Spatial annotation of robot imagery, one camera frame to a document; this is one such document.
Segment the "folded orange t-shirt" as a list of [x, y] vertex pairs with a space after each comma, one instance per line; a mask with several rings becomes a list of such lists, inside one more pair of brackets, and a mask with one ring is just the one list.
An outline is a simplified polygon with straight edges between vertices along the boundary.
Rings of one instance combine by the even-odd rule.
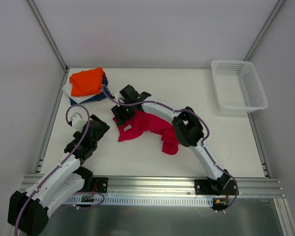
[[69, 78], [72, 84], [73, 96], [89, 96], [101, 93], [103, 75], [105, 72], [102, 67], [74, 73]]

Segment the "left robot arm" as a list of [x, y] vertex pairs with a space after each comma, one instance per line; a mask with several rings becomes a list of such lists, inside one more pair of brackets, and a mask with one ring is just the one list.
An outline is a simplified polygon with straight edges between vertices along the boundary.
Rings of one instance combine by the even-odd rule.
[[74, 139], [57, 163], [27, 190], [15, 191], [10, 197], [7, 221], [15, 233], [40, 235], [52, 214], [71, 195], [95, 190], [92, 171], [82, 165], [110, 127], [95, 115], [84, 120], [79, 114], [73, 115], [69, 125], [76, 130]]

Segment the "left aluminium frame post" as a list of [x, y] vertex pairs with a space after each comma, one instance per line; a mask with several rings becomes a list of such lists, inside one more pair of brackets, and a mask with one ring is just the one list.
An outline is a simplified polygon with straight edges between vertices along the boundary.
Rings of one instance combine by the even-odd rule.
[[49, 46], [51, 47], [51, 50], [53, 51], [57, 61], [59, 62], [61, 68], [66, 72], [68, 70], [68, 66], [65, 62], [65, 60], [63, 59], [63, 56], [61, 55], [49, 29], [47, 24], [45, 23], [45, 20], [42, 16], [42, 14], [40, 13], [40, 10], [38, 9], [36, 3], [34, 0], [26, 0], [31, 12], [33, 13], [36, 21], [39, 24], [40, 29], [42, 30]]

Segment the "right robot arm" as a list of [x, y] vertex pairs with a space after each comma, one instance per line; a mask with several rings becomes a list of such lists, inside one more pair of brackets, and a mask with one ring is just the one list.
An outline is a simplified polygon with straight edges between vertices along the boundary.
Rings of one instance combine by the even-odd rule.
[[179, 146], [190, 148], [207, 174], [205, 180], [195, 182], [196, 194], [236, 195], [236, 182], [213, 158], [205, 144], [209, 129], [192, 108], [176, 110], [153, 100], [145, 91], [138, 93], [131, 85], [108, 95], [108, 98], [115, 103], [111, 111], [120, 142], [152, 132], [160, 135], [162, 151], [166, 154], [177, 154]]

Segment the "white plastic basket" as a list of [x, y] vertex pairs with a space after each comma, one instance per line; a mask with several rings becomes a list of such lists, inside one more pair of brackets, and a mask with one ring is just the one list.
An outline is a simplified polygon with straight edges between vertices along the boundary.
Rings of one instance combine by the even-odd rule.
[[268, 107], [267, 98], [253, 63], [243, 60], [214, 60], [212, 79], [221, 113], [242, 116]]

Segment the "aluminium frame post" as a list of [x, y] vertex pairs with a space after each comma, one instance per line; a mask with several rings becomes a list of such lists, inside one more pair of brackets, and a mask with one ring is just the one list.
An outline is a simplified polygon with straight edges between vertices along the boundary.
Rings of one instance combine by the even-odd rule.
[[263, 23], [262, 27], [260, 28], [257, 36], [255, 37], [253, 43], [251, 44], [250, 48], [248, 49], [245, 57], [243, 58], [244, 61], [250, 61], [253, 55], [256, 53], [257, 49], [259, 48], [263, 38], [265, 37], [266, 33], [270, 29], [271, 25], [277, 18], [280, 11], [283, 9], [286, 0], [277, 0], [275, 5], [273, 6], [272, 10], [270, 11], [269, 15], [267, 16], [265, 22]]
[[40, 29], [42, 30], [49, 46], [51, 47], [51, 50], [53, 51], [57, 61], [59, 62], [61, 68], [66, 72], [68, 70], [68, 66], [65, 62], [65, 60], [63, 59], [63, 56], [61, 55], [49, 29], [47, 24], [45, 23], [45, 20], [42, 16], [42, 14], [40, 13], [40, 10], [38, 9], [36, 3], [34, 0], [26, 0], [31, 12], [33, 13], [36, 21], [39, 24]]

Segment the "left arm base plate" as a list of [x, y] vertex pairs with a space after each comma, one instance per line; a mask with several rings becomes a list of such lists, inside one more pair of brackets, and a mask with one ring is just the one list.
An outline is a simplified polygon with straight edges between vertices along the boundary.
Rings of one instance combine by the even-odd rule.
[[85, 180], [84, 186], [81, 189], [82, 192], [98, 192], [107, 193], [108, 189], [107, 177], [89, 177]]

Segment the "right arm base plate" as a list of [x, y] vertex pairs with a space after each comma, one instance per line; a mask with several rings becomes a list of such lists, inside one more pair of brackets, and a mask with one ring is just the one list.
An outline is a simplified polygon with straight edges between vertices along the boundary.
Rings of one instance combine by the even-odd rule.
[[196, 195], [235, 196], [237, 193], [237, 186], [232, 179], [225, 183], [209, 178], [196, 179], [194, 180], [194, 188]]

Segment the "aluminium mounting rail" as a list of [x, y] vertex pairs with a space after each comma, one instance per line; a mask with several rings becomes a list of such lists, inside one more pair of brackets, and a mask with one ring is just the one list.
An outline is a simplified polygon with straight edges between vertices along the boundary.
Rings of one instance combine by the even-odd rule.
[[[108, 196], [203, 197], [196, 195], [194, 180], [199, 177], [107, 176]], [[286, 197], [282, 183], [273, 178], [237, 178], [239, 198]]]

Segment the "right aluminium frame post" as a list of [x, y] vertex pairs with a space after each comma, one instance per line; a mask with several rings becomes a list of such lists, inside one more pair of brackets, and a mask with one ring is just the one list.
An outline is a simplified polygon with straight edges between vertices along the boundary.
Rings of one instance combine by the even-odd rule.
[[259, 48], [263, 38], [265, 37], [266, 33], [270, 29], [271, 25], [277, 18], [280, 11], [283, 9], [286, 0], [277, 0], [275, 5], [273, 6], [272, 10], [270, 11], [269, 15], [267, 16], [265, 22], [263, 23], [262, 27], [260, 28], [257, 36], [255, 37], [253, 43], [251, 44], [250, 48], [248, 49], [245, 57], [243, 58], [244, 61], [250, 61], [253, 55], [256, 53], [257, 49]]

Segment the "folded white t-shirt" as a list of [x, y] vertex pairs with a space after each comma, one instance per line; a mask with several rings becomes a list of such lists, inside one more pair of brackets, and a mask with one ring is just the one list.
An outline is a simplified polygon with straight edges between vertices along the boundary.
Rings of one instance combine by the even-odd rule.
[[100, 93], [98, 95], [89, 95], [89, 96], [73, 96], [72, 93], [72, 84], [67, 83], [62, 88], [63, 92], [69, 97], [70, 104], [82, 104], [93, 101], [100, 101], [105, 98], [104, 93]]

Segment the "crimson red t-shirt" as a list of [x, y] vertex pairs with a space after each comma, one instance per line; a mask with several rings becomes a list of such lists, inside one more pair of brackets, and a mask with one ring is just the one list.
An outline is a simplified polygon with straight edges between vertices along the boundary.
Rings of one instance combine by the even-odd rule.
[[151, 132], [161, 136], [163, 153], [175, 155], [179, 150], [179, 141], [176, 138], [173, 125], [156, 115], [136, 111], [133, 118], [124, 125], [117, 124], [117, 128], [119, 142], [134, 140], [145, 132]]

